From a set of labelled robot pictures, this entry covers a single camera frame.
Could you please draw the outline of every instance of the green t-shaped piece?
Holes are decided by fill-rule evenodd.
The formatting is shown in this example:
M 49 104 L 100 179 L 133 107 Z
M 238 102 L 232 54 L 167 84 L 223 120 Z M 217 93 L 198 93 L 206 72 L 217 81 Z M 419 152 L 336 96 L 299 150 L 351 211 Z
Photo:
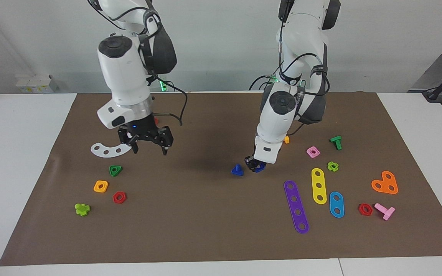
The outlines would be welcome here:
M 330 142 L 335 143 L 335 147 L 337 147 L 337 150 L 342 149 L 342 145 L 340 144 L 340 140 L 342 140 L 341 136 L 335 136 L 334 138 L 330 139 Z

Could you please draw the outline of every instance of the blue cone piece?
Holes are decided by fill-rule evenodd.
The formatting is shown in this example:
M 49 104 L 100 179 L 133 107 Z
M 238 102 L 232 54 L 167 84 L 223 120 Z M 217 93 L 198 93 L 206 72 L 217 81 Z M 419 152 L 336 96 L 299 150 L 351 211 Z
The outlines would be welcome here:
M 243 176 L 242 165 L 236 164 L 236 166 L 231 170 L 231 173 L 238 176 Z

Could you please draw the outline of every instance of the green led light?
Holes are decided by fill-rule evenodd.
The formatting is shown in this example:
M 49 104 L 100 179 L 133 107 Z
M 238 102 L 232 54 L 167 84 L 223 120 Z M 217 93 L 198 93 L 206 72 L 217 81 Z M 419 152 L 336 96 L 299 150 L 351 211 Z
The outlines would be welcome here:
M 161 80 L 160 80 L 160 86 L 161 86 L 161 91 L 168 91 L 168 86 L 166 86 Z

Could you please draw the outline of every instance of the small orange piece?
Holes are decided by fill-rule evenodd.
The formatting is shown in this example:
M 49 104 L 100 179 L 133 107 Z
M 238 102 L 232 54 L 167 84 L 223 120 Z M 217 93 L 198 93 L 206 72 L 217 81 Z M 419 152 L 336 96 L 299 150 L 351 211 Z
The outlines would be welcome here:
M 371 182 L 373 190 L 386 194 L 398 194 L 398 185 L 395 175 L 389 171 L 383 171 L 381 177 L 383 180 L 373 180 Z
M 93 187 L 93 190 L 95 192 L 105 192 L 107 190 L 107 187 L 109 186 L 109 182 L 104 180 L 98 180 L 95 183 L 95 187 Z

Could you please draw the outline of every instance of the green piece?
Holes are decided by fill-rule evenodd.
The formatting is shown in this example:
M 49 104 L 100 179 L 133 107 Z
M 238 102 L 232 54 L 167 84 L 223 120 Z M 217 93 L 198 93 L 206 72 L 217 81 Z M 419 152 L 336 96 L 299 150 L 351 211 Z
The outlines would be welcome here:
M 88 212 L 90 211 L 90 206 L 84 203 L 77 203 L 76 205 L 74 205 L 74 209 L 76 209 L 76 215 L 81 215 L 82 217 L 84 217 L 85 215 L 88 215 Z
M 336 172 L 336 171 L 339 170 L 339 164 L 335 163 L 334 161 L 330 161 L 328 163 L 327 168 L 328 168 L 329 171 Z
M 335 136 L 334 138 L 330 139 L 330 142 L 335 143 L 335 147 L 337 147 L 337 150 L 341 150 L 342 149 L 342 144 L 340 143 L 341 140 L 342 140 L 341 136 Z
M 122 166 L 110 166 L 109 172 L 112 176 L 117 176 L 122 171 Z

